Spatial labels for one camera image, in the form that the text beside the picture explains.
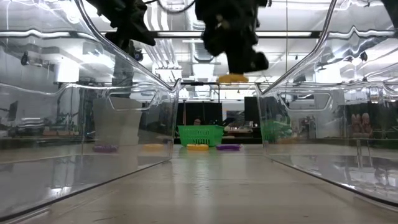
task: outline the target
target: floor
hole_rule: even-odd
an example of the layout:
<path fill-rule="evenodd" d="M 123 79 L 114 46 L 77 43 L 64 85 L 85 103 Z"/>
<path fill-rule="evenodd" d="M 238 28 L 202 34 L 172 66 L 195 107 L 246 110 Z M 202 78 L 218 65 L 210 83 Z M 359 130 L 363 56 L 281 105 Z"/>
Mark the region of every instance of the floor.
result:
<path fill-rule="evenodd" d="M 326 144 L 270 144 L 267 155 L 358 192 L 398 203 L 397 150 L 367 146 L 358 149 Z"/>
<path fill-rule="evenodd" d="M 140 145 L 99 153 L 93 145 L 0 150 L 0 217 L 167 160 L 166 147 Z"/>
<path fill-rule="evenodd" d="M 23 223 L 396 223 L 398 213 L 272 163 L 259 146 L 189 152 Z"/>
<path fill-rule="evenodd" d="M 0 164 L 10 162 L 34 161 L 39 159 L 51 159 L 55 157 L 75 156 L 82 154 L 94 154 L 92 151 L 93 144 L 64 145 L 64 146 L 47 146 L 37 148 L 19 148 L 13 150 L 0 149 Z M 364 156 L 368 156 L 368 149 L 362 146 Z M 370 148 L 371 155 L 378 158 L 397 159 L 397 150 L 393 149 L 374 149 Z M 330 144 L 270 144 L 269 152 L 272 155 L 339 155 L 339 156 L 356 156 L 358 151 L 353 146 L 339 146 Z"/>

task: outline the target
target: yellow object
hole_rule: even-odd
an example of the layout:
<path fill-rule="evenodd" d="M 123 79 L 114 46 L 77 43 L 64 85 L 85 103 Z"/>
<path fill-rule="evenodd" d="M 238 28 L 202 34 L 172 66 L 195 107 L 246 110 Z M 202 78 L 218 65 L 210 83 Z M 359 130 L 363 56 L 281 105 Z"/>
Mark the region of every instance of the yellow object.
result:
<path fill-rule="evenodd" d="M 164 145 L 162 144 L 145 144 L 144 150 L 145 151 L 160 151 L 163 150 Z"/>
<path fill-rule="evenodd" d="M 242 74 L 233 73 L 228 75 L 222 75 L 218 78 L 218 83 L 247 83 L 248 81 L 249 79 Z"/>
<path fill-rule="evenodd" d="M 209 150 L 209 146 L 208 145 L 187 144 L 187 149 L 193 150 L 193 151 L 207 151 L 207 150 Z"/>

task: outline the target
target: green basket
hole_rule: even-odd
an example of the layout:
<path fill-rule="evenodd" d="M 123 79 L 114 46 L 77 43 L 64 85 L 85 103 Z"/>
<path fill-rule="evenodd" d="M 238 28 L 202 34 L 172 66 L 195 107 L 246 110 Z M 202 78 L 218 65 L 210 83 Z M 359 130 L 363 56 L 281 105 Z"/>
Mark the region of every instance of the green basket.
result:
<path fill-rule="evenodd" d="M 186 125 L 178 126 L 181 145 L 206 144 L 214 147 L 221 144 L 224 127 L 218 125 Z"/>

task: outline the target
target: clear plastic bin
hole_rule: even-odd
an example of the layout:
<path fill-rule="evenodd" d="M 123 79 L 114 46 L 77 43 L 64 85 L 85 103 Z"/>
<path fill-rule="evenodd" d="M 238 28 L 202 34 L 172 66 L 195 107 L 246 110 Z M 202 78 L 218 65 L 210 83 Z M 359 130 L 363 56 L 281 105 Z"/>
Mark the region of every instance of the clear plastic bin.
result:
<path fill-rule="evenodd" d="M 394 205 L 397 4 L 333 0 L 315 49 L 269 88 L 257 85 L 268 157 Z"/>
<path fill-rule="evenodd" d="M 0 219 L 171 157 L 168 86 L 104 39 L 81 0 L 0 0 Z"/>

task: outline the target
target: purple sponge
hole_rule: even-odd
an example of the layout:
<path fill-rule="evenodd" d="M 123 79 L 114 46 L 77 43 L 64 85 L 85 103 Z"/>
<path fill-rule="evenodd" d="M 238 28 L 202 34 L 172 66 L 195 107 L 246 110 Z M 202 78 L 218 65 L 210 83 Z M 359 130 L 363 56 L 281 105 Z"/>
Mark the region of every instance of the purple sponge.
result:
<path fill-rule="evenodd" d="M 219 145 L 216 146 L 216 148 L 221 151 L 239 151 L 241 149 L 241 145 Z"/>
<path fill-rule="evenodd" d="M 105 146 L 94 146 L 93 151 L 95 152 L 102 152 L 102 153 L 110 153 L 116 152 L 118 150 L 118 146 L 114 145 L 105 145 Z"/>

